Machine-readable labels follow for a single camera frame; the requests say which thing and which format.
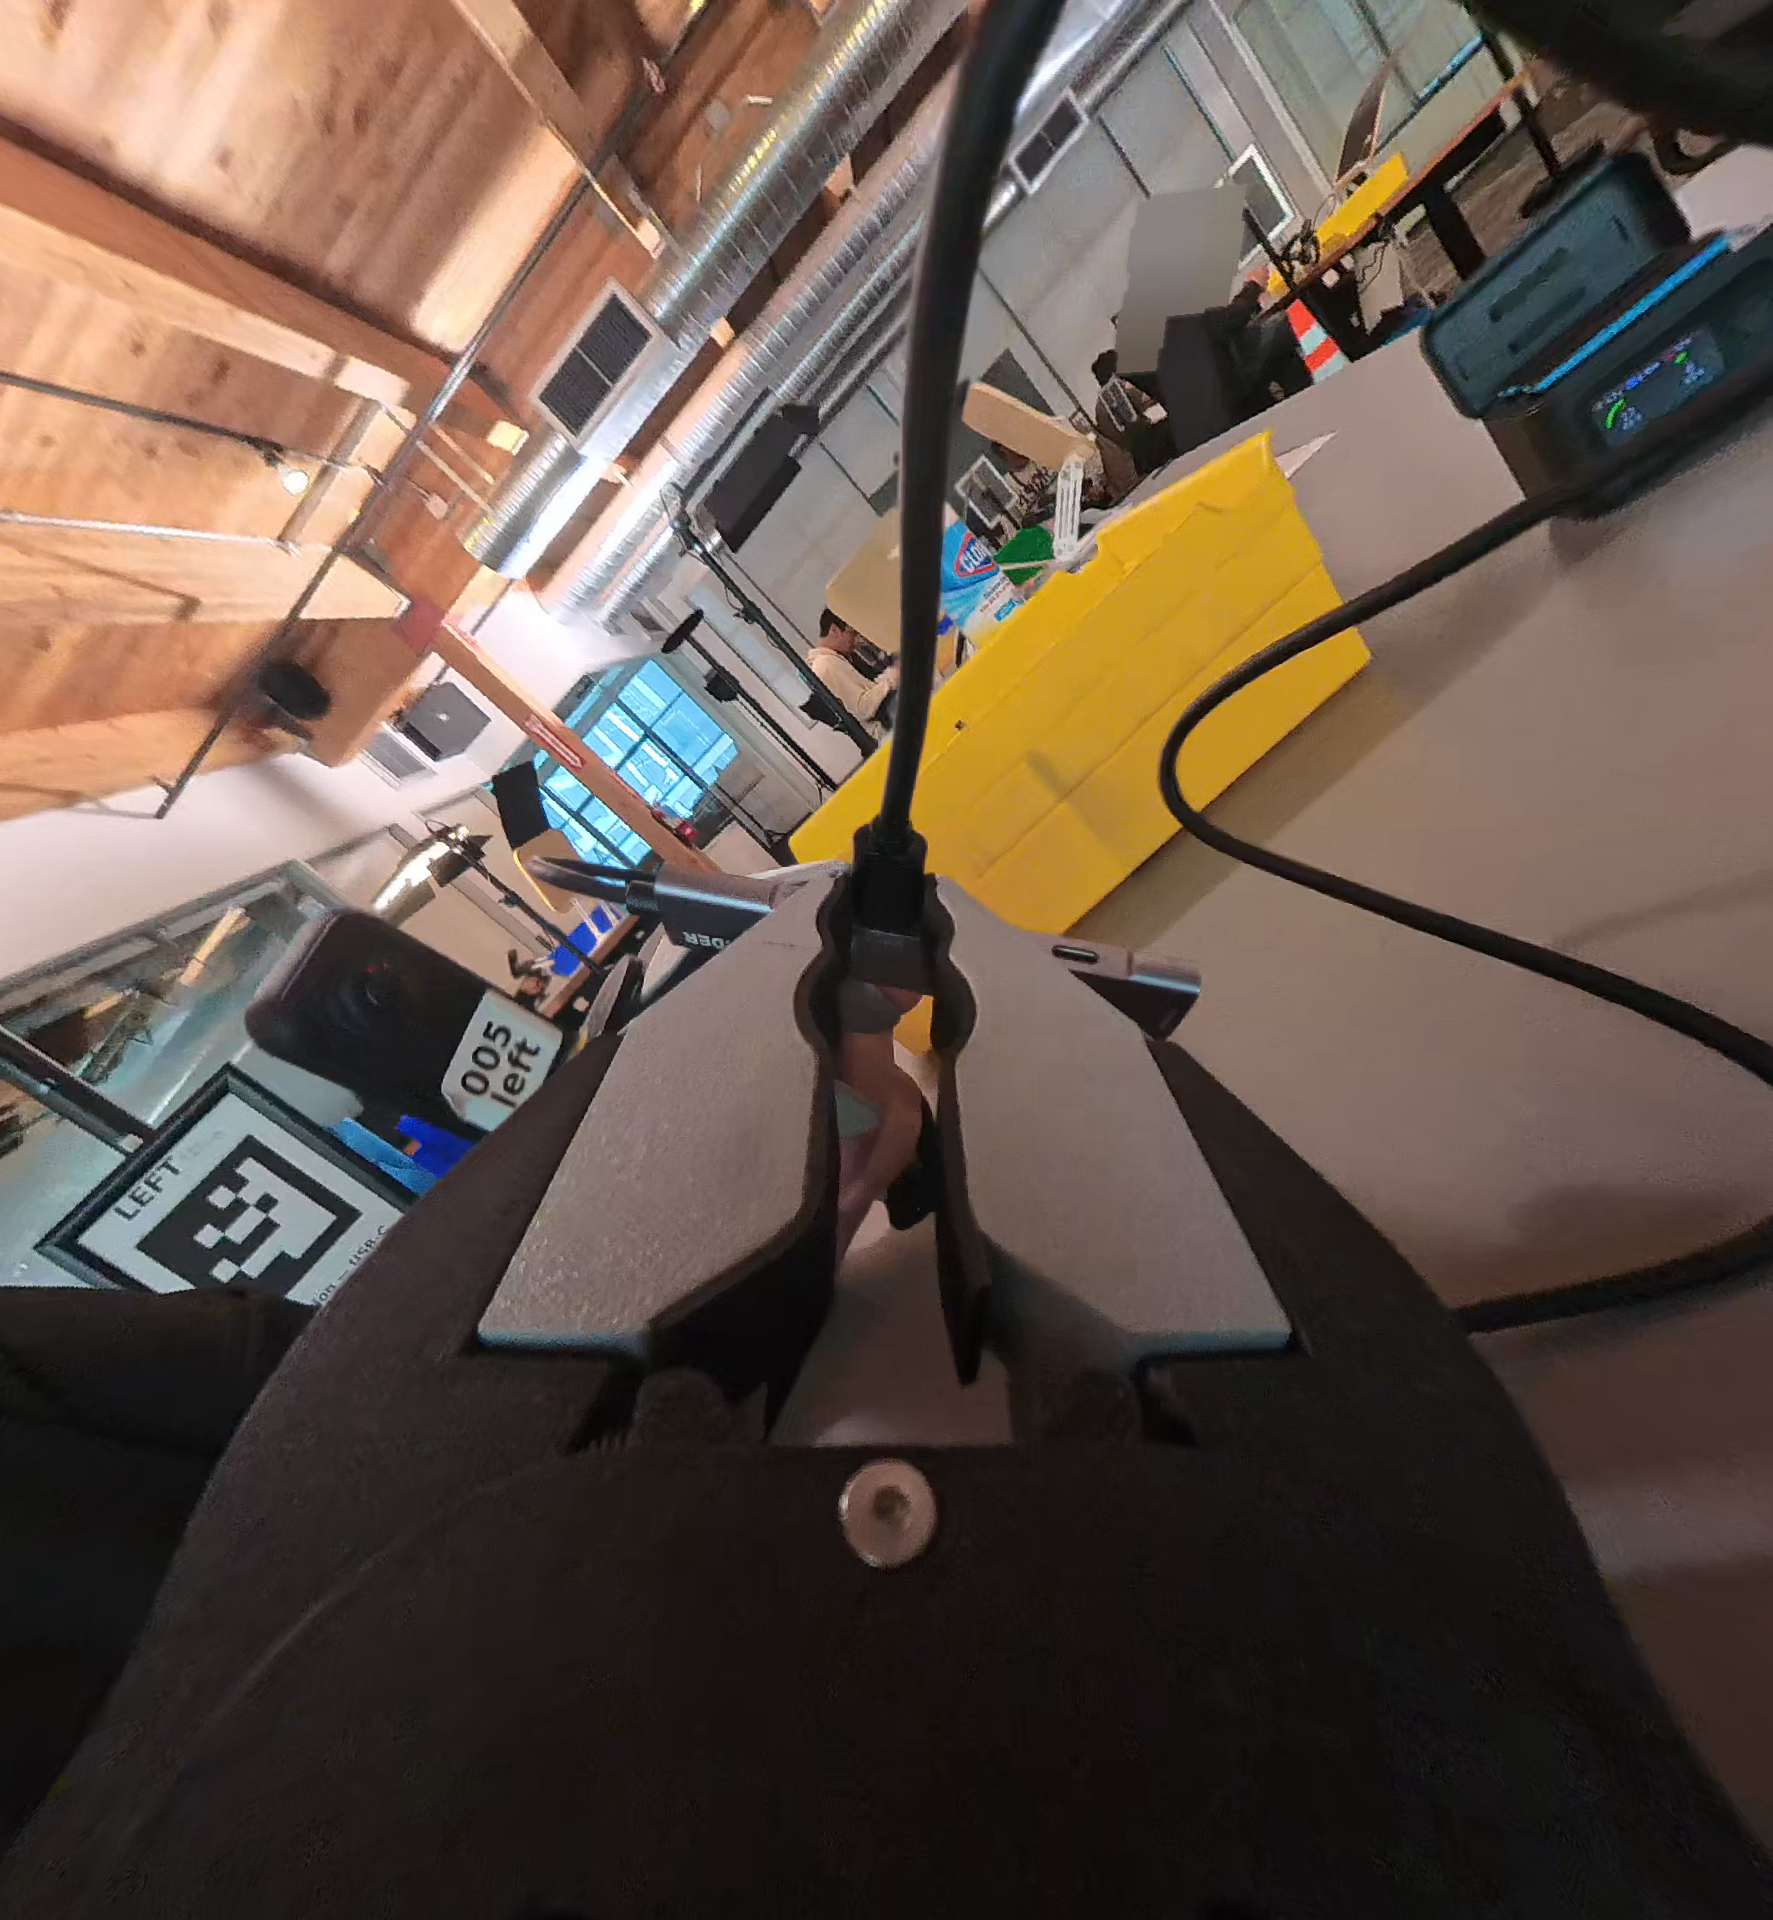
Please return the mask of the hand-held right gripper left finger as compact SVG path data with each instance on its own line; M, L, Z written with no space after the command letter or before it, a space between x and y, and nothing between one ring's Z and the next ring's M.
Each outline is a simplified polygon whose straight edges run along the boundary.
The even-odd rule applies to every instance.
M780 1405L836 1277L837 1137L814 995L821 869L620 1035L477 1321L502 1354L699 1370Z

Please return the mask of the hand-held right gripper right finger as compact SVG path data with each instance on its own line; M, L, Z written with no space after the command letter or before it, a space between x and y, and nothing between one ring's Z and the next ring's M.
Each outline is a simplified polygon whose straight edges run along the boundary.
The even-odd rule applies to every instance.
M939 1261L965 1382L1279 1356L1292 1343L1158 1046L960 884L926 902Z

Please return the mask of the grey usb hub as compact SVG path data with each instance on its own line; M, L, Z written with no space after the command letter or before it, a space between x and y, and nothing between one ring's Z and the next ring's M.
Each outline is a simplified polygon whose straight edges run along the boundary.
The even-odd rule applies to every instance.
M745 891L742 876L703 876L683 866L660 866L649 876L548 852L522 852L518 862L535 884L554 894L606 902L637 921L657 924L662 946L678 951L665 969L649 961L644 984L621 995L621 1023L665 1000L790 902L760 902ZM1050 957L1152 1039L1173 1039L1201 1000L1201 974L1187 961L1019 930L1008 921L994 924L1026 943L1030 954Z

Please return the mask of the yellow plastic bin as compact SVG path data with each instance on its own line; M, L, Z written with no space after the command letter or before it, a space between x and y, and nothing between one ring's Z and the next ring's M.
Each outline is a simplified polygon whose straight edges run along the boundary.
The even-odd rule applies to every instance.
M1069 934L1177 835L1158 771L1187 705L1334 607L1272 436L1115 515L937 692L914 807L926 874Z

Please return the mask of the person's left hand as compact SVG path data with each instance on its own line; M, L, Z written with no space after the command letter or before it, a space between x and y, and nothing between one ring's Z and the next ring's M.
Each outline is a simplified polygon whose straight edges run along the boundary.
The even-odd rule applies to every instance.
M836 1127L842 1187L836 1261L843 1265L866 1215L915 1164L924 1095L899 1065L895 1031L914 997L849 980L837 987Z

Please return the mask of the large paned window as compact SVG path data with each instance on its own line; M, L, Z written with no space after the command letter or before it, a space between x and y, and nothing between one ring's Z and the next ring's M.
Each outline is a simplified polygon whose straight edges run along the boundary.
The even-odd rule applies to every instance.
M742 825L729 799L738 740L669 669L640 659L587 675L565 698L561 721L688 846L708 851L729 825ZM565 760L535 754L535 774L548 822L574 856L633 869L660 862Z

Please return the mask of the white wipes canister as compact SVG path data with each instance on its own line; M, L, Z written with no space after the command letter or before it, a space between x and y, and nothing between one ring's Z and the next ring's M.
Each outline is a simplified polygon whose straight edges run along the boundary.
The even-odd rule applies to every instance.
M1044 528L1021 528L996 548L968 522L948 515L939 640L978 645L983 635L1021 612L1027 589L1050 558L1053 544Z

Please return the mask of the black hanging speaker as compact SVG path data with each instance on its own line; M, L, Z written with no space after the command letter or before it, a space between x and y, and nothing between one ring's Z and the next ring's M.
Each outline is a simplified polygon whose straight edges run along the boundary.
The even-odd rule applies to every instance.
M748 544L800 475L803 448L819 432L821 412L810 404L777 406L754 427L721 481L706 494L708 522L725 550L739 554Z

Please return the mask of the white ceiling vent grille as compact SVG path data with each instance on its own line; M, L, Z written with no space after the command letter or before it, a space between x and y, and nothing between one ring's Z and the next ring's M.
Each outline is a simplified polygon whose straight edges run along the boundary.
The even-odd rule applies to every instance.
M539 379L534 399L539 414L570 448L583 448L610 414L633 371L662 345L665 335L654 317L610 279Z

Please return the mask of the person's dark clothed body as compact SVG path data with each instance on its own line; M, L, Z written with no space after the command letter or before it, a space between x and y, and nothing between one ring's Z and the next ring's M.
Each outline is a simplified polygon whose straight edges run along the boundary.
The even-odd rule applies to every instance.
M119 1681L201 1491L315 1307L0 1288L0 1860Z

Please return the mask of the black charging case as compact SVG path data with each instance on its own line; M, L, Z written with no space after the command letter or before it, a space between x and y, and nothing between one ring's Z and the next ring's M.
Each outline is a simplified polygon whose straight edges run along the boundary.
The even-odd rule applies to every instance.
M1596 520L1773 396L1773 210L1695 230L1599 158L1440 307L1423 354L1525 498Z

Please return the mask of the silver ventilation duct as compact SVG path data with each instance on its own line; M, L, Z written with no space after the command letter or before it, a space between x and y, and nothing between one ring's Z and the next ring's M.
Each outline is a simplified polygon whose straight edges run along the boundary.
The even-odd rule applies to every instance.
M583 448L559 438L535 410L539 427L466 535L476 564L505 579L534 571L696 360L712 330L771 263L836 167L962 13L962 3L833 3L797 72L777 91L754 131L729 147L724 167L683 213L644 276L637 285L606 276L580 309L557 304L548 312L554 337L548 358L534 368L531 400L548 363L610 279L654 317L665 345L633 371L610 414Z

